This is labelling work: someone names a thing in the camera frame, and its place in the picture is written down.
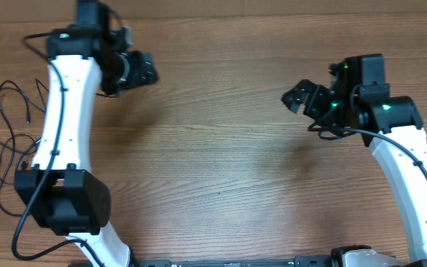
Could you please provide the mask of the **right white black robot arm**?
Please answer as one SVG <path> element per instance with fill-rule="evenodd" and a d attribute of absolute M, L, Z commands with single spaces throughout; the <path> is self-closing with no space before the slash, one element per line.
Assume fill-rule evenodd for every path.
<path fill-rule="evenodd" d="M 345 58 L 328 72 L 330 87 L 302 79 L 282 95 L 282 103 L 310 117 L 308 131 L 320 139 L 362 137 L 397 203 L 407 266 L 427 266 L 427 134 L 416 104 L 409 96 L 390 94 L 380 53 Z"/>

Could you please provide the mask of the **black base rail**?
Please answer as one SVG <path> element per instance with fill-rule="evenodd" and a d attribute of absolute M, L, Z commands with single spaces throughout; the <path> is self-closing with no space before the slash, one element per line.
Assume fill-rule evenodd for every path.
<path fill-rule="evenodd" d="M 329 255 L 296 256 L 291 259 L 268 260 L 137 260 L 131 266 L 139 267 L 333 267 L 333 266 L 401 266 L 406 263 L 396 257 L 377 253 L 373 249 L 348 251 L 339 258 L 335 251 Z"/>

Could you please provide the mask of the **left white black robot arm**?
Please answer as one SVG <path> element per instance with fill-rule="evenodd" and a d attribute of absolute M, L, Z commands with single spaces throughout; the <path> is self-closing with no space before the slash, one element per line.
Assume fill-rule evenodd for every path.
<path fill-rule="evenodd" d="M 73 24 L 47 35 L 50 90 L 41 141 L 14 186 L 23 217 L 75 244 L 89 266 L 135 266 L 132 249 L 110 223 L 111 197 L 91 172 L 89 139 L 98 90 L 106 96 L 155 84 L 149 53 L 132 48 L 130 28 L 110 28 L 115 12 L 100 1 L 77 4 Z"/>

